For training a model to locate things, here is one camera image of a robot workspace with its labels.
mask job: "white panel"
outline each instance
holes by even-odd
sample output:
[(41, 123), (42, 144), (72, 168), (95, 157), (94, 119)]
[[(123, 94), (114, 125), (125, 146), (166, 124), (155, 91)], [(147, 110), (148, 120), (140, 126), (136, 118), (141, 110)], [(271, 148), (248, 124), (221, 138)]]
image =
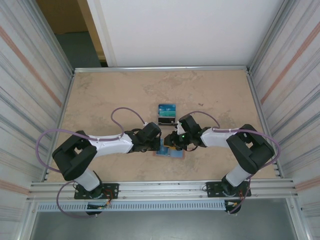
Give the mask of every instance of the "white panel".
[(247, 65), (282, 0), (88, 0), (111, 67)]

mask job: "rust stripe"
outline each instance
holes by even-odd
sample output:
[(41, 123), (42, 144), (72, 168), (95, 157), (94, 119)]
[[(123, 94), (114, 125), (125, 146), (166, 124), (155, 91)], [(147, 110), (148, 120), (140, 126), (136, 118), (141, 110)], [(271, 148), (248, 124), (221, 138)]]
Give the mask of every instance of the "rust stripe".
[(308, 181), (301, 182), (295, 186), (298, 192), (320, 186), (320, 176), (312, 178)]
[(312, 41), (316, 38), (316, 36), (318, 35), (319, 32), (320, 32), (320, 22), (315, 26), (315, 28), (312, 30), (312, 32), (309, 34), (309, 36), (304, 40), (304, 42), (299, 47), (298, 51), (295, 53), (295, 55), (293, 56), (291, 61), (285, 66), (285, 68), (282, 70), (280, 75), (276, 78), (276, 80), (271, 85), (269, 90), (263, 96), (263, 98), (261, 99), (262, 104), (264, 104), (267, 97), (271, 94), (271, 92), (275, 89), (275, 87), (279, 84), (279, 82), (284, 78), (284, 76), (287, 74), (287, 72), (290, 70), (290, 68), (293, 66), (293, 64), (297, 61), (297, 59), (304, 53), (304, 51), (312, 43)]
[(23, 187), (23, 186), (18, 186), (16, 184), (13, 184), (8, 181), (3, 181), (0, 179), (0, 189), (4, 189), (10, 192), (15, 192), (18, 194), (24, 194), (28, 195), (29, 194), (29, 189)]
[(0, 36), (3, 40), (8, 44), (8, 46), (12, 49), (12, 51), (17, 55), (17, 57), (21, 60), (24, 66), (29, 70), (29, 72), (35, 77), (35, 79), (41, 84), (41, 86), (46, 90), (46, 92), (53, 98), (53, 100), (58, 104), (59, 107), (62, 106), (59, 98), (54, 94), (54, 92), (49, 88), (49, 86), (42, 79), (37, 70), (32, 66), (32, 64), (28, 61), (28, 59), (23, 55), (23, 53), (19, 50), (19, 48), (12, 41), (10, 36), (5, 32), (5, 30), (0, 26)]

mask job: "wooden board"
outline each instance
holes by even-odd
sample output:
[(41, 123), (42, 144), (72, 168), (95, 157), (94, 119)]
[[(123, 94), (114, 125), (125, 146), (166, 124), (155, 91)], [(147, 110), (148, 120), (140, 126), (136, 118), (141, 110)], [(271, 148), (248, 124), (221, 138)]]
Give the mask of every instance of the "wooden board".
[[(120, 130), (110, 119), (112, 110), (129, 107), (146, 122), (156, 122), (160, 103), (176, 104), (178, 119), (201, 110), (215, 116), (223, 129), (248, 123), (262, 130), (242, 70), (77, 73), (62, 128), (95, 136), (115, 135)], [(114, 118), (125, 130), (142, 127), (139, 118), (127, 110), (119, 110)], [(195, 114), (194, 118), (201, 127), (214, 125), (205, 115)], [(162, 136), (174, 130), (169, 126), (161, 129)], [(58, 145), (68, 137), (60, 134)], [(186, 152), (184, 159), (153, 156), (152, 152), (110, 154), (94, 159), (89, 168), (103, 181), (183, 181), (218, 180), (236, 164), (230, 149), (208, 147)], [(273, 167), (262, 169), (255, 177), (274, 178)], [(63, 177), (50, 172), (48, 180), (60, 182)]]

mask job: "purple cable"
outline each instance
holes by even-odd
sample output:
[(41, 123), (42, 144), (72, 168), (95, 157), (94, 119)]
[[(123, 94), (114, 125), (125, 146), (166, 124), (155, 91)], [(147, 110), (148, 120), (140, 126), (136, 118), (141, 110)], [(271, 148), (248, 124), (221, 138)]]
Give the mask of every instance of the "purple cable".
[(217, 126), (214, 126), (212, 127), (213, 129), (219, 129), (220, 128), (220, 124), (219, 122), (217, 121), (217, 119), (215, 119), (213, 116), (211, 116), (209, 113), (206, 113), (204, 111), (192, 111), (192, 112), (189, 112), (188, 114), (184, 115), (183, 117), (187, 116), (187, 115), (191, 115), (191, 114), (195, 114), (195, 113), (199, 113), (199, 114), (204, 114), (204, 115), (207, 115), (208, 117), (212, 118), (215, 123), (217, 124)]
[[(270, 137), (270, 136), (268, 136), (268, 135), (266, 135), (266, 134), (264, 134), (264, 133), (262, 133), (262, 132), (258, 132), (258, 131), (253, 131), (253, 130), (247, 130), (247, 129), (230, 129), (230, 130), (227, 130), (227, 129), (218, 129), (218, 130), (216, 130), (216, 129), (213, 129), (213, 131), (215, 132), (215, 133), (249, 133), (249, 134), (256, 134), (256, 135), (260, 135), (260, 136), (262, 136), (262, 137), (264, 137), (264, 138), (266, 138), (266, 139), (269, 139), (269, 140), (271, 140), (275, 145), (276, 145), (276, 148), (278, 149), (278, 152), (276, 153), (276, 156), (274, 157), (274, 159), (272, 159), (270, 162), (267, 162), (265, 165), (263, 165), (262, 167), (261, 167), (261, 169), (263, 169), (263, 168), (265, 168), (266, 166), (269, 166), (270, 164), (273, 164), (275, 161), (277, 161), (278, 160), (278, 158), (279, 158), (279, 156), (280, 156), (280, 154), (281, 154), (281, 147), (280, 147), (280, 145), (279, 145), (279, 143), (274, 139), (274, 138), (272, 138), (272, 137)], [(251, 183), (251, 177), (253, 176), (253, 174), (251, 174), (249, 177), (247, 177), (247, 179), (249, 179), (249, 185), (248, 185), (248, 188), (247, 188), (247, 190), (246, 190), (246, 192), (245, 192), (245, 195), (244, 195), (244, 197), (243, 197), (243, 199), (242, 199), (242, 201), (239, 203), (239, 204), (237, 204), (237, 206), (234, 208), (234, 209), (232, 209), (230, 212), (229, 212), (229, 214), (232, 214), (235, 210), (237, 210), (240, 206), (241, 206), (241, 204), (244, 202), (244, 200), (246, 199), (246, 197), (247, 197), (247, 195), (248, 195), (248, 193), (249, 193), (249, 190), (250, 190), (250, 183)]]
[(77, 214), (72, 214), (72, 213), (68, 213), (66, 211), (64, 211), (61, 206), (59, 205), (59, 196), (60, 193), (62, 191), (62, 189), (67, 186), (68, 184), (74, 183), (75, 181), (68, 181), (65, 184), (62, 185), (62, 187), (59, 189), (58, 194), (56, 195), (56, 205), (58, 207), (58, 209), (60, 210), (60, 212), (62, 212), (64, 215), (67, 215), (68, 217), (74, 218), (74, 219), (90, 219), (92, 217), (94, 217), (95, 215), (88, 215), (88, 216), (81, 216), (81, 215), (77, 215)]
[(114, 137), (114, 138), (100, 138), (100, 139), (97, 139), (97, 138), (92, 138), (92, 137), (89, 137), (89, 136), (86, 136), (86, 135), (82, 135), (82, 134), (79, 134), (79, 133), (76, 133), (74, 131), (69, 131), (69, 130), (65, 130), (65, 129), (59, 129), (59, 128), (55, 128), (55, 129), (48, 129), (46, 131), (44, 131), (40, 136), (39, 138), (37, 139), (36, 143), (35, 143), (35, 156), (37, 158), (37, 160), (39, 161), (39, 163), (44, 166), (45, 168), (47, 169), (50, 169), (54, 172), (57, 172), (57, 173), (60, 173), (60, 171), (58, 169), (55, 169), (49, 165), (47, 165), (44, 161), (42, 161), (42, 159), (40, 158), (40, 154), (39, 154), (39, 144), (40, 144), (40, 141), (41, 139), (44, 137), (44, 135), (48, 134), (48, 133), (51, 133), (51, 132), (61, 132), (61, 133), (67, 133), (67, 134), (72, 134), (72, 135), (75, 135), (77, 137), (80, 137), (80, 138), (83, 138), (83, 139), (87, 139), (87, 140), (91, 140), (91, 141), (100, 141), (100, 142), (110, 142), (110, 141), (114, 141), (114, 140), (118, 140), (119, 138), (121, 138), (124, 133), (125, 133), (125, 130), (124, 128), (122, 127), (122, 125), (120, 123), (118, 123), (116, 120), (114, 120), (114, 113), (120, 109), (126, 109), (126, 110), (129, 110), (133, 113), (135, 113), (139, 118), (140, 120), (143, 122), (143, 124), (145, 124), (145, 121), (143, 120), (143, 118), (134, 110), (132, 110), (131, 108), (128, 108), (128, 107), (118, 107), (116, 108), (115, 110), (112, 111), (111, 113), (111, 120), (116, 124), (118, 125), (120, 128), (121, 128), (121, 134), (117, 137)]

